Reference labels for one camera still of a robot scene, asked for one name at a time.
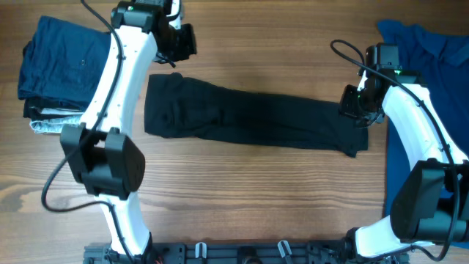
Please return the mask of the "black polo shirt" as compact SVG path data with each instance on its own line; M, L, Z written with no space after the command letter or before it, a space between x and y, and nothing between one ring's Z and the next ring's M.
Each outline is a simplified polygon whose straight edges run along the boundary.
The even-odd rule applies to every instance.
M167 139L337 150L351 158L369 147L368 131L334 102L219 87L179 73L149 77L144 130Z

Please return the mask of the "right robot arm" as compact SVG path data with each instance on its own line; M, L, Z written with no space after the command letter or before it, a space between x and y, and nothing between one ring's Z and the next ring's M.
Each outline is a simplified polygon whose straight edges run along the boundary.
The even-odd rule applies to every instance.
M357 258L383 259L412 249L468 242L468 156L454 143L419 76L391 71L364 74L347 85L341 113L372 124L387 116L410 166L388 216L349 232Z

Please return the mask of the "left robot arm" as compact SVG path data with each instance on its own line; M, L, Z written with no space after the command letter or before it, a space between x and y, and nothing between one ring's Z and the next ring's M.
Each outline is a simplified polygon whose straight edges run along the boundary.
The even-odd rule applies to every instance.
M60 143L77 183L105 215L111 243L102 263L151 263L152 236L138 189L145 159L131 139L133 115L153 62L173 65L196 53L193 27L183 24L181 1L121 1L112 10L111 44L91 103Z

